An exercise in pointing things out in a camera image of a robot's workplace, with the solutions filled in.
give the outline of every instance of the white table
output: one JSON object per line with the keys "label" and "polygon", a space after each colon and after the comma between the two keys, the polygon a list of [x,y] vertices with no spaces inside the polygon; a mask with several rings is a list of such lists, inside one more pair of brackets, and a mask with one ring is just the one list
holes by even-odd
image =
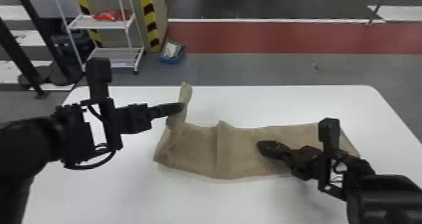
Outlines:
{"label": "white table", "polygon": [[[174,102],[179,87],[111,87],[116,105]],[[89,97],[75,89],[65,104]],[[378,173],[405,174],[422,185],[422,146],[373,88],[367,86],[194,87],[187,121],[236,127],[341,120],[342,129]],[[93,116],[96,142],[104,141]],[[164,119],[153,129],[123,136],[108,164],[70,171],[49,164],[35,179],[25,223],[347,223],[345,203],[296,178],[221,181],[153,162]]]}

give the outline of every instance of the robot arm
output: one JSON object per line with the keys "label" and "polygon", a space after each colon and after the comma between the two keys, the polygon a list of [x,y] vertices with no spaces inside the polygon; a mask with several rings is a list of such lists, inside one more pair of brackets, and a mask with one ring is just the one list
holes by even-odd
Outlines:
{"label": "robot arm", "polygon": [[[293,176],[315,179],[319,191],[346,201],[351,224],[422,223],[419,186],[405,176],[378,175],[366,160],[339,149],[338,119],[320,121],[318,136],[322,151],[311,146],[290,149],[276,141],[260,141],[257,146],[262,155],[284,161]],[[341,164],[346,170],[339,171]]]}
{"label": "robot arm", "polygon": [[[123,148],[121,134],[136,134],[152,128],[156,118],[177,114],[183,103],[148,107],[132,104],[115,108],[109,97],[111,67],[108,59],[87,62],[90,99],[58,106],[49,117],[18,120],[0,127],[0,223],[21,223],[30,185],[47,163],[61,161],[67,169],[92,169],[110,161]],[[93,105],[99,106],[99,112]],[[89,110],[103,124],[106,142],[94,144]],[[99,162],[82,164],[105,156]]]}

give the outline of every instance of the metal pole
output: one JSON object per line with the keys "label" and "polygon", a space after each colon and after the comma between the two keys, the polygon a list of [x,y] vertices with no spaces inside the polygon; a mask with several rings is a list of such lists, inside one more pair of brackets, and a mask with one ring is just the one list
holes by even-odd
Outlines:
{"label": "metal pole", "polygon": [[45,31],[43,25],[40,22],[40,17],[36,12],[34,6],[31,4],[30,0],[20,0],[23,7],[25,8],[26,12],[30,16],[32,22],[34,23],[35,28],[40,32],[41,37],[43,38],[45,45],[47,46],[48,50],[50,51],[51,55],[53,55],[54,60],[56,61],[61,73],[66,77],[69,81],[74,81],[73,76],[71,75],[69,69],[67,68],[67,64],[59,54],[56,46],[54,45],[51,37]]}
{"label": "metal pole", "polygon": [[6,53],[10,56],[12,61],[18,66],[21,73],[29,81],[30,85],[35,89],[36,93],[42,97],[45,92],[39,84],[41,83],[40,74],[32,65],[30,59],[26,56],[25,52],[19,46],[18,42],[14,39],[12,33],[6,26],[6,23],[0,18],[0,44],[3,46]]}
{"label": "metal pole", "polygon": [[82,63],[82,59],[81,59],[81,57],[79,55],[78,48],[76,47],[75,40],[73,39],[72,32],[70,31],[69,26],[67,24],[65,13],[63,12],[63,9],[62,9],[62,5],[60,4],[60,2],[58,0],[55,0],[55,1],[56,1],[57,8],[58,8],[58,10],[60,12],[60,16],[62,17],[63,24],[65,25],[66,32],[69,35],[70,43],[72,44],[73,50],[74,50],[74,52],[76,54],[76,58],[77,58],[77,60],[79,62],[80,67],[82,68],[83,65],[84,65],[84,63]]}
{"label": "metal pole", "polygon": [[378,10],[382,6],[382,3],[383,2],[384,2],[384,0],[378,0],[378,4],[377,4],[377,6],[374,9],[374,15],[372,15],[371,19],[368,21],[367,26],[372,26],[372,22],[374,21],[375,16],[377,15]]}

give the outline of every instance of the hazard stripe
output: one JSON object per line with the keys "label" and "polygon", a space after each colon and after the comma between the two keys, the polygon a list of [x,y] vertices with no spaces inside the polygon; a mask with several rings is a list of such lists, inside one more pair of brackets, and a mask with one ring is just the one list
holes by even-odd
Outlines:
{"label": "hazard stripe", "polygon": [[[89,11],[88,0],[76,0],[79,4],[80,10],[84,15],[90,15],[91,12]],[[98,47],[103,47],[101,36],[96,29],[90,29],[89,36],[91,37],[92,41],[94,41]]]}
{"label": "hazard stripe", "polygon": [[152,52],[160,51],[160,34],[158,33],[153,0],[141,0],[144,11],[144,22],[148,32],[147,39]]}

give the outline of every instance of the red floor stripe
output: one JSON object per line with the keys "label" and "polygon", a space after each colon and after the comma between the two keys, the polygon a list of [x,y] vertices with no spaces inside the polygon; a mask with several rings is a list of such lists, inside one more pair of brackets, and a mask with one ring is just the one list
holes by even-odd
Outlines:
{"label": "red floor stripe", "polygon": [[189,53],[422,54],[422,24],[170,23]]}

